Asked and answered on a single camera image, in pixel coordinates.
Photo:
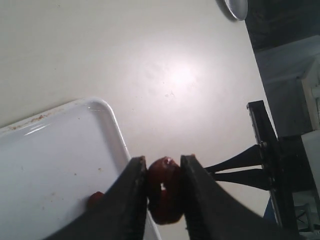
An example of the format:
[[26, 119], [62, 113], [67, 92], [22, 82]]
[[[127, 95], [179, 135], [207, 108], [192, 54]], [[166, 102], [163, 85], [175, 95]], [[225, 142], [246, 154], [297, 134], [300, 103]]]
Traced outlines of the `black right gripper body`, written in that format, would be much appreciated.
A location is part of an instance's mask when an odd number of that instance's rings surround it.
[[294, 215], [292, 191], [283, 167], [283, 155], [264, 101], [249, 102], [247, 109], [256, 142], [262, 152], [262, 169], [268, 175], [270, 201], [276, 223], [280, 228], [300, 237]]

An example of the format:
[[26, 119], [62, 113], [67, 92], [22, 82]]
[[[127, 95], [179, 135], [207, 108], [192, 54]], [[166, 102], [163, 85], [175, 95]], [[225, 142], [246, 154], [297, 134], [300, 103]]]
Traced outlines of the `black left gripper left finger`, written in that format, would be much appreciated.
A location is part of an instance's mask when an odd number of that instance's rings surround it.
[[146, 160], [133, 157], [90, 210], [48, 236], [49, 240], [141, 240], [147, 217]]

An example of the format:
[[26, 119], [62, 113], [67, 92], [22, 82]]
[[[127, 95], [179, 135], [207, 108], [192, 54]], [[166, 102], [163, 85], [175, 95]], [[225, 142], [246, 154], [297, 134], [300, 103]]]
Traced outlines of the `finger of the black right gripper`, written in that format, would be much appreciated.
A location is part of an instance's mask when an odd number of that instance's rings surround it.
[[216, 173], [224, 170], [258, 166], [262, 162], [262, 148], [260, 145], [255, 144], [238, 155], [216, 165], [205, 167], [205, 169], [209, 173]]
[[215, 181], [235, 183], [265, 191], [272, 188], [269, 177], [263, 172], [213, 173], [212, 177]]

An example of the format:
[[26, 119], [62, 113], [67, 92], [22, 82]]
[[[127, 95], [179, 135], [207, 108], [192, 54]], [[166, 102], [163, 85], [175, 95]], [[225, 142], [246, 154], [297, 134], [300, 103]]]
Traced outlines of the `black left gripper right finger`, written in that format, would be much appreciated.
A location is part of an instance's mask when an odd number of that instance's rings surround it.
[[298, 240], [229, 195], [195, 156], [180, 157], [182, 203], [191, 240]]

